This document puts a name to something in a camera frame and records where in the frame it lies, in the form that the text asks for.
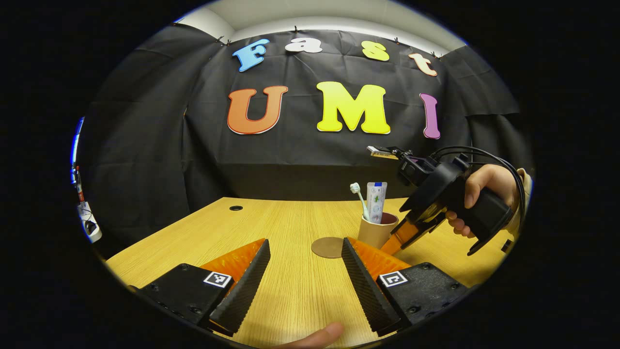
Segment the cup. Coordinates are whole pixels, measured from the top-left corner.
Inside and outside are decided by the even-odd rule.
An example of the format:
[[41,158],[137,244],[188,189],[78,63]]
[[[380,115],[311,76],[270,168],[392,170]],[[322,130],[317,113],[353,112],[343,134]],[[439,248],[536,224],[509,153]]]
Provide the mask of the cup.
[[390,232],[398,225],[398,217],[393,214],[383,212],[381,223],[372,223],[361,217],[360,232],[357,240],[381,248],[390,238]]

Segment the pink letter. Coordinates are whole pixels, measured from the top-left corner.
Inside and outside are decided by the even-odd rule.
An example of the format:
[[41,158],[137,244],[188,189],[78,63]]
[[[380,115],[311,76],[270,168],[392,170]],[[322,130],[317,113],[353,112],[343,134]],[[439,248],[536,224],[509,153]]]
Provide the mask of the pink letter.
[[424,136],[426,138],[439,139],[440,133],[437,129],[437,111],[435,106],[437,100],[425,93],[420,93],[420,98],[424,102],[424,112],[426,113],[427,126],[424,128]]

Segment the toothbrush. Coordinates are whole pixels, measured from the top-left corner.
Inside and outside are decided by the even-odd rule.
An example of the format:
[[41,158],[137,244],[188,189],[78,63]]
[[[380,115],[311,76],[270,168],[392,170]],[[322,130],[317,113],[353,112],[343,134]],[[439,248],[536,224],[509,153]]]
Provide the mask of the toothbrush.
[[351,192],[353,194],[357,193],[360,196],[361,206],[364,208],[364,219],[366,219],[369,222],[370,221],[370,215],[368,214],[368,209],[366,208],[366,203],[364,202],[364,199],[361,196],[360,185],[357,184],[357,183],[353,183],[349,187],[350,187]]

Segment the wooden table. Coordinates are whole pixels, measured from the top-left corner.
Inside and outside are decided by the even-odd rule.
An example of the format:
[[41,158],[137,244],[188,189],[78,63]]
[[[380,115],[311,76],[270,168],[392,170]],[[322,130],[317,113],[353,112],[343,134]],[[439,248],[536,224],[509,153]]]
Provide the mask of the wooden table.
[[[389,199],[386,212],[405,199]],[[242,206],[231,211],[231,206]],[[268,238],[271,260],[254,301],[233,340],[258,348],[303,338],[329,322],[341,321],[342,337],[330,348],[372,342],[370,330],[341,258],[311,251],[321,237],[357,237],[361,204],[357,201],[301,202],[222,198],[134,244],[107,261],[126,284],[143,287],[180,263],[194,266],[260,238]],[[471,287],[485,281],[505,254],[511,235],[503,230],[468,257],[476,241],[456,235],[447,223],[426,234],[396,257],[410,265],[430,262]]]

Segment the brown coaster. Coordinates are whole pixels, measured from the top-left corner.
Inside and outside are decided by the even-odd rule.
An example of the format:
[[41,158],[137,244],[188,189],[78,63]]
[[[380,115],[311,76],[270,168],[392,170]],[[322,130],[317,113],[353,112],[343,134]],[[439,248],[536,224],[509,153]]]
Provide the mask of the brown coaster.
[[340,258],[342,238],[323,237],[312,243],[312,252],[324,258]]

